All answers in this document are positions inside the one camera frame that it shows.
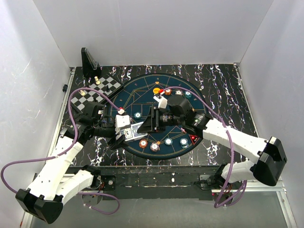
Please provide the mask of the playing card deck box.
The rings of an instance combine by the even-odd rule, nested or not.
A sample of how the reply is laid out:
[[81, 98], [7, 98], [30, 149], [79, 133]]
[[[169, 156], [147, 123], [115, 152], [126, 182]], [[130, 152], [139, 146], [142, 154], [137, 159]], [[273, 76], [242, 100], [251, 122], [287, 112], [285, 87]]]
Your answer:
[[124, 135], [125, 136], [125, 141], [126, 142], [131, 142], [131, 141], [136, 141], [136, 140], [140, 140], [142, 139], [143, 137], [147, 136], [148, 134], [147, 133], [133, 133], [132, 130], [131, 130], [131, 127], [130, 128], [125, 128], [125, 129], [122, 129], [119, 134], [119, 136], [122, 136]]

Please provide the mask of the green chip stack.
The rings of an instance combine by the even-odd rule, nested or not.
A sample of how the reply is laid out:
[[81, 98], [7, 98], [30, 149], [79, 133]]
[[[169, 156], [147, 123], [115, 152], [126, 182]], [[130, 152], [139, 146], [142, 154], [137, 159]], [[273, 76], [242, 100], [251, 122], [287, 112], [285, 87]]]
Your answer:
[[140, 119], [142, 117], [142, 114], [140, 112], [136, 112], [133, 116], [135, 119]]
[[185, 92], [184, 92], [184, 96], [185, 96], [186, 98], [191, 98], [191, 97], [192, 97], [192, 93], [189, 92], [189, 91], [185, 91]]
[[164, 143], [165, 143], [166, 145], [172, 145], [172, 139], [171, 139], [171, 138], [166, 138], [166, 139], [164, 140]]
[[188, 140], [186, 138], [181, 138], [180, 145], [182, 148], [187, 148], [189, 146]]

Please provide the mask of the red chip stack bottom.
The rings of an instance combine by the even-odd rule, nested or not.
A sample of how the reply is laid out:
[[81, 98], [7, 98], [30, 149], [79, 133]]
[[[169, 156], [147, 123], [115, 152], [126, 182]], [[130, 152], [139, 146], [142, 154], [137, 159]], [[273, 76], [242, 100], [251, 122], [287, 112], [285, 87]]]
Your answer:
[[147, 140], [141, 139], [141, 140], [139, 141], [139, 147], [140, 147], [140, 148], [146, 148], [147, 145], [148, 145]]

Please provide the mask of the red chip stack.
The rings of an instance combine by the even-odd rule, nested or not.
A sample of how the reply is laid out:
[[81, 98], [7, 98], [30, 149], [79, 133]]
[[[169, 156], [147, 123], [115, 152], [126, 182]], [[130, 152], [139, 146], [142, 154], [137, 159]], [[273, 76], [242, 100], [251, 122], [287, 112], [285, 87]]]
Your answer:
[[147, 145], [148, 145], [147, 140], [141, 139], [141, 140], [139, 141], [139, 147], [140, 147], [140, 148], [146, 148]]
[[167, 89], [164, 91], [165, 95], [170, 95], [171, 94], [171, 89]]

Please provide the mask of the green chip stack bottom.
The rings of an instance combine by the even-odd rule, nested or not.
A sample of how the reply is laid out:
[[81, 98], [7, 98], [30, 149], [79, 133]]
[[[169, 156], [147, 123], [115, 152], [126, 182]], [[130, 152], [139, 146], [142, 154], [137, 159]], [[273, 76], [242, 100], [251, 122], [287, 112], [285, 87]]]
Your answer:
[[164, 143], [165, 143], [166, 145], [172, 145], [172, 139], [171, 139], [171, 138], [166, 138], [166, 139], [164, 140]]

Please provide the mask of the red chip stack top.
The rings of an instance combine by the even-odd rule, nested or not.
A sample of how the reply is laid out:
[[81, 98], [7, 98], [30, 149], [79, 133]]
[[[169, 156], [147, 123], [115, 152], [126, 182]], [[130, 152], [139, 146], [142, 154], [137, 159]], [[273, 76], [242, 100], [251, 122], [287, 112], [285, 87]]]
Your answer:
[[171, 94], [171, 89], [167, 89], [164, 91], [165, 95], [170, 95]]

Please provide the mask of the green chip stack top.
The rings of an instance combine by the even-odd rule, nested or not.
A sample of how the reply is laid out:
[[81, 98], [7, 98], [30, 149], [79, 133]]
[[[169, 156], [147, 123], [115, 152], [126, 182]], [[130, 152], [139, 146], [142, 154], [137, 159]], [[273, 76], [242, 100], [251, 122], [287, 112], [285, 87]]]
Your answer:
[[185, 92], [184, 92], [184, 96], [185, 96], [186, 98], [191, 98], [191, 97], [192, 97], [192, 93], [189, 92], [189, 91], [185, 91]]

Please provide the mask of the blue backed playing cards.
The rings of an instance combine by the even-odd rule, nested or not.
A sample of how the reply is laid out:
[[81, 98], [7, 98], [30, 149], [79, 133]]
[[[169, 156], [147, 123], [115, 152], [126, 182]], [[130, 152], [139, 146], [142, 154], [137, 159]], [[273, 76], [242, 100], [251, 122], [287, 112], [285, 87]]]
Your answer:
[[139, 123], [134, 123], [131, 125], [131, 130], [133, 133], [137, 133], [138, 129], [141, 127], [141, 125], [143, 124], [143, 122], [139, 122]]

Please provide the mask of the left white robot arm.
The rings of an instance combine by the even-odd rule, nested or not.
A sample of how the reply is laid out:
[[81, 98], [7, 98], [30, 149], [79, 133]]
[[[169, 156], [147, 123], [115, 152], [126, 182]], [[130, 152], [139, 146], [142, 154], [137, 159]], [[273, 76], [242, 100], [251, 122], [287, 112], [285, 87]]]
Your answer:
[[63, 206], [83, 189], [100, 192], [115, 181], [114, 176], [103, 177], [98, 168], [90, 165], [83, 166], [74, 176], [62, 181], [87, 141], [94, 136], [114, 136], [114, 123], [103, 120], [104, 108], [103, 104], [88, 102], [75, 116], [75, 125], [70, 124], [62, 129], [40, 173], [26, 189], [16, 193], [16, 200], [27, 213], [52, 224], [59, 217]]

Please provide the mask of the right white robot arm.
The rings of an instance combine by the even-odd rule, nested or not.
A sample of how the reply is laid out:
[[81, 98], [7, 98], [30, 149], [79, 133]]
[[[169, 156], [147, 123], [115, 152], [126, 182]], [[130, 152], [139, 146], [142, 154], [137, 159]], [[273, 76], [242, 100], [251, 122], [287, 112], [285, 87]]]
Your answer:
[[214, 175], [215, 184], [225, 189], [234, 182], [257, 180], [275, 186], [287, 163], [282, 142], [275, 137], [269, 140], [254, 137], [224, 126], [208, 113], [194, 111], [181, 95], [155, 98], [158, 107], [150, 107], [138, 133], [160, 133], [167, 126], [181, 126], [186, 133], [201, 139], [215, 141], [244, 155], [248, 161], [221, 165]]

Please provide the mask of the round blue poker mat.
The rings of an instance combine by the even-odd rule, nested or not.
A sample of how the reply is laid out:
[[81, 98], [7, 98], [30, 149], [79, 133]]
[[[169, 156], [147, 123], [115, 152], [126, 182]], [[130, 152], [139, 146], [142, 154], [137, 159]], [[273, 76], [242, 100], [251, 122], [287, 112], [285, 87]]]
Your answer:
[[[202, 103], [204, 98], [202, 93], [197, 86], [193, 83], [179, 78], [177, 76], [169, 74], [147, 74], [143, 76], [137, 76], [128, 82], [123, 84], [123, 90], [119, 92], [113, 98], [113, 103], [122, 107], [131, 118], [131, 124], [144, 122], [148, 116], [149, 109], [151, 106], [157, 107], [158, 103], [154, 100], [153, 89], [158, 87], [160, 89], [170, 88], [171, 94], [165, 95], [164, 97], [168, 100], [170, 96], [176, 95], [176, 91], [185, 88], [187, 91], [192, 91], [192, 97], [186, 98], [184, 92], [182, 96], [188, 99], [191, 107], [197, 112], [197, 116], [201, 116], [202, 113], [207, 112], [207, 108]], [[142, 117], [135, 119], [134, 114], [140, 112]], [[165, 160], [172, 159], [182, 156], [192, 151], [202, 141], [201, 134], [196, 131], [186, 132], [182, 126], [166, 126], [161, 127], [155, 133], [147, 133], [148, 135], [142, 139], [147, 140], [148, 145], [146, 148], [139, 147], [139, 141], [128, 142], [128, 146], [125, 148], [126, 151], [137, 155], [142, 158], [150, 160]], [[199, 140], [195, 145], [191, 143], [189, 134], [196, 135]], [[166, 138], [172, 139], [172, 145], [166, 145], [164, 140]], [[186, 138], [189, 146], [182, 148], [180, 145], [180, 139]], [[159, 144], [159, 150], [152, 152], [150, 146], [152, 143]]]

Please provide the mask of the orange dealer button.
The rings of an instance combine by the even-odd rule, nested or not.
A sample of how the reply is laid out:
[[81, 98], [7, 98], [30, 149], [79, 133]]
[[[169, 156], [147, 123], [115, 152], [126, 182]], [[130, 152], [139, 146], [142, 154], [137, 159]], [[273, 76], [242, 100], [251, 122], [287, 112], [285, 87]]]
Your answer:
[[158, 94], [160, 90], [161, 90], [160, 88], [156, 87], [153, 89], [153, 93]]

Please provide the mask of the red triangle big blind button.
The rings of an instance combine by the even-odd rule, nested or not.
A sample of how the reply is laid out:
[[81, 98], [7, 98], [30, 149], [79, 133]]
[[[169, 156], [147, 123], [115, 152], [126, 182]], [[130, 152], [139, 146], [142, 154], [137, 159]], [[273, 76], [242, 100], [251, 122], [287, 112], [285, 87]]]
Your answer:
[[195, 145], [195, 144], [197, 143], [197, 141], [200, 139], [198, 136], [196, 136], [196, 135], [191, 135], [191, 134], [189, 134], [189, 138], [190, 138], [191, 143], [192, 143], [193, 145]]

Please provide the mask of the black card holder stand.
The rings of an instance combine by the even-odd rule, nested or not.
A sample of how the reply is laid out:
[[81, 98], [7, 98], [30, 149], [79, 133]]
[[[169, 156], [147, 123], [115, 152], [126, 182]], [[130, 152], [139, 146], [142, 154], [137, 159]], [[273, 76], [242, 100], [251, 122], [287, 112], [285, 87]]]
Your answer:
[[81, 48], [82, 70], [85, 78], [100, 77], [102, 70], [86, 47]]

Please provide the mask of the black wall knob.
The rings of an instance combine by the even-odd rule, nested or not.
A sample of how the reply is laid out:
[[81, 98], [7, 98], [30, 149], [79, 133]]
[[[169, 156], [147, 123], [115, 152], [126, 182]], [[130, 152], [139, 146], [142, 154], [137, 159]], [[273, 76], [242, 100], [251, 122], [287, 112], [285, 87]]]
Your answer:
[[62, 88], [62, 91], [65, 93], [67, 91], [67, 88], [68, 88], [68, 85], [67, 84], [64, 84], [63, 85], [63, 88]]

